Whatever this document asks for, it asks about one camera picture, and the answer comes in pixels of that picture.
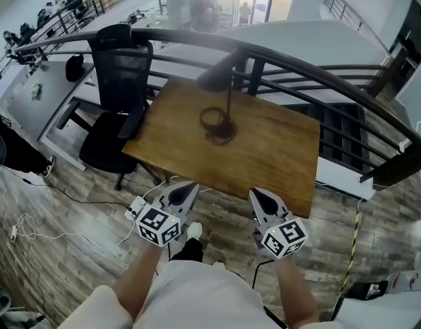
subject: white cable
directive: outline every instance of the white cable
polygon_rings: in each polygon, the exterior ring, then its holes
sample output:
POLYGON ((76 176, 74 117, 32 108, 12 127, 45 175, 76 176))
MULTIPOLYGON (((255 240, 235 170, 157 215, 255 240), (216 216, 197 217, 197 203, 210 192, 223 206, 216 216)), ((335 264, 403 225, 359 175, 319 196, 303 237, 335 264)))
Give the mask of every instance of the white cable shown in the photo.
MULTIPOLYGON (((46 239, 51 239, 51 240, 56 240, 56 239, 59 239, 59 238, 61 238, 62 236, 64 236, 64 235, 69 235, 69 236, 82 236, 83 238, 85 238, 93 247, 95 247, 95 248, 97 248, 97 249, 106 249, 107 247, 103 247, 103 246, 96 246, 95 244, 93 244, 88 238, 87 238, 87 236, 85 236, 85 235, 83 235, 83 234, 80 234, 80 233, 68 233, 68 232, 64 232, 64 233, 62 233, 61 235, 59 235, 59 236, 47 236, 47 235, 44 235, 44 234, 38 234, 37 233, 37 231, 36 231, 36 226, 35 226, 35 219, 32 217, 32 216, 30 216, 29 214, 27 214, 27 213, 23 213, 21 216, 20 216, 20 218, 19 218, 19 221, 17 222, 17 224, 14 226, 14 227, 16 227, 16 230, 17 230, 17 235, 20 235, 22 238, 28 238, 29 240, 35 240, 36 239, 36 237, 37 236, 41 236, 41 237, 43 237, 43 238, 46 238, 46 239), (26 231, 25 231, 25 226, 23 225, 23 218, 24 217, 29 217, 31 220, 32 220, 32 225, 33 225, 33 227, 32 227, 32 230, 33 230, 33 232, 32 233, 29 233, 29 234, 26 234, 26 231)), ((127 236, 125 237, 125 238, 123 238, 121 241, 119 241, 116 245, 115 245, 115 247, 118 247, 118 246, 120 246, 120 244, 122 244, 125 240, 127 240, 129 237, 130 237, 130 235, 131 235, 131 233, 132 233, 132 231, 134 230, 134 228, 136 227, 136 221, 133 219, 133 226, 132 226, 132 228, 130 229, 130 231, 128 232, 128 234, 127 234, 127 236)))
POLYGON ((379 185, 379 184, 374 184, 374 183, 372 183, 372 186, 381 186, 381 188, 390 188, 391 186, 393 186, 393 185, 389 185, 389 186, 384 186, 384 185, 379 185))
POLYGON ((419 124, 421 124, 421 121, 416 122, 416 131, 419 129, 419 124))
MULTIPOLYGON (((170 179, 173 179, 173 178, 178 178, 178 175, 174 175, 174 176, 172 176, 172 177, 170 177, 170 179)), ((145 196, 147 196, 149 193, 151 193, 153 190, 156 190, 159 186, 162 186, 164 183, 166 183, 167 181, 166 180, 164 180, 163 182, 161 182, 158 186, 155 186, 154 188, 151 188, 150 190, 148 190, 145 194, 144 194, 144 196, 142 196, 142 198, 143 199, 145 199, 145 196)))
POLYGON ((357 210, 360 212, 360 202, 362 202, 363 201, 363 198, 361 198, 360 199, 360 201, 358 202, 358 204, 357 204, 357 210))

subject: chair armrest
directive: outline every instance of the chair armrest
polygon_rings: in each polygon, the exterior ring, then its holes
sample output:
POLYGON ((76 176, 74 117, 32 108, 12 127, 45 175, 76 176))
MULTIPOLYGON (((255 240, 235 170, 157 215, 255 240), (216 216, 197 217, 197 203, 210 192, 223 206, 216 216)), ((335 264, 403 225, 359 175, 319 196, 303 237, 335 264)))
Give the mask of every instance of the chair armrest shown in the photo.
POLYGON ((146 110, 146 107, 140 103, 135 106, 130 113, 128 113, 127 119, 119 131, 119 139, 130 140, 134 137, 134 135, 136 135, 142 125, 146 110))
POLYGON ((69 122, 69 119, 71 119, 72 114, 75 113, 80 105, 81 103, 79 101, 72 101, 61 117, 57 120, 56 127, 58 129, 64 128, 67 122, 69 122))
POLYGON ((79 108, 81 103, 79 101, 72 101, 69 107, 64 111, 61 117, 57 120, 56 127, 58 129, 64 128, 64 126, 69 122, 69 119, 78 124, 82 129, 85 129, 87 132, 91 131, 92 126, 88 124, 82 117, 78 115, 75 111, 79 108))

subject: mesh chair back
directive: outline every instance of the mesh chair back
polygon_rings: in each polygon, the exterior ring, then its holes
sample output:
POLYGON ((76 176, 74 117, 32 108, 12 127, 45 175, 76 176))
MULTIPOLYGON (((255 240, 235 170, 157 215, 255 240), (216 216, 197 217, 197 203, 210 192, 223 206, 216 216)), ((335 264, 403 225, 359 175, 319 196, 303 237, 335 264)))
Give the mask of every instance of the mesh chair back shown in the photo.
POLYGON ((138 103, 147 106, 152 44, 148 40, 133 40, 131 27, 118 24, 99 30, 89 45, 101 107, 118 113, 131 111, 138 103))

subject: wooden floor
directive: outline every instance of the wooden floor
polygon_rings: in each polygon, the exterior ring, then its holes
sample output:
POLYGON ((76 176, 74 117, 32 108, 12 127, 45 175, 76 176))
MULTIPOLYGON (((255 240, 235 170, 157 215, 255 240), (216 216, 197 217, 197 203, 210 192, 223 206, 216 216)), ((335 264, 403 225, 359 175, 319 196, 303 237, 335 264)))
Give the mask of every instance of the wooden floor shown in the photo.
MULTIPOLYGON (((69 149, 80 145, 84 133, 69 149)), ((39 148, 48 154, 44 147, 39 148)), ((42 180, 29 175, 35 184, 42 180)), ((58 160, 48 184, 53 184, 75 199, 112 201, 130 204, 136 195, 153 187, 142 169, 126 177, 121 192, 113 189, 116 176, 91 168, 82 173, 58 160)), ((147 197, 152 201, 160 189, 147 197)), ((328 317, 348 268, 357 200, 318 186, 311 218, 305 221, 310 239, 297 253, 296 260, 309 281, 322 319, 328 317)), ((372 280, 395 271, 412 269, 413 255, 420 249, 410 226, 420 218, 420 181, 416 175, 361 202, 362 211, 353 280, 372 280)), ((0 282, 14 298, 29 308, 43 312, 58 326, 93 289, 111 285, 139 253, 141 242, 136 233, 115 247, 130 230, 123 216, 124 207, 108 204, 79 204, 47 187, 30 186, 0 167, 0 282), (84 233, 94 248, 80 236, 58 240, 8 239, 10 227, 23 213, 36 220, 37 233, 58 236, 63 232, 84 233)), ((200 195, 189 220, 204 227, 205 262, 222 261, 226 268, 252 283, 258 256, 252 239, 254 222, 246 201, 217 191, 200 195)), ((27 220, 27 232, 30 223, 27 220)), ((173 245, 174 251, 181 247, 173 245)), ((164 251, 158 270, 167 262, 164 251)), ((272 265, 261 268, 255 289, 264 303, 282 317, 278 283, 272 265)))

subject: table top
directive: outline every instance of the table top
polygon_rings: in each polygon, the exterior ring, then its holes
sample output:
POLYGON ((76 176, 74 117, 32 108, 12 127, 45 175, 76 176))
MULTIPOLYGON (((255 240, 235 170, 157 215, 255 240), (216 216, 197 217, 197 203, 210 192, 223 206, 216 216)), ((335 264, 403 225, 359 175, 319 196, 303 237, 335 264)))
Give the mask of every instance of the table top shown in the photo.
POLYGON ((40 140, 50 121, 93 67, 93 64, 84 64, 83 76, 76 82, 69 82, 66 78, 66 62, 43 62, 14 97, 8 112, 30 136, 40 140), (42 90, 37 98, 32 99, 31 87, 35 82, 42 85, 42 90))
POLYGON ((281 196, 309 217, 319 154, 319 122, 274 103, 232 92, 237 135, 225 145, 205 139, 200 112, 226 108, 226 95, 193 81, 169 80, 123 152, 224 193, 248 198, 251 188, 281 196))
POLYGON ((12 93, 18 83, 20 83, 29 74, 29 67, 21 64, 13 64, 8 67, 0 80, 0 105, 5 98, 12 93))

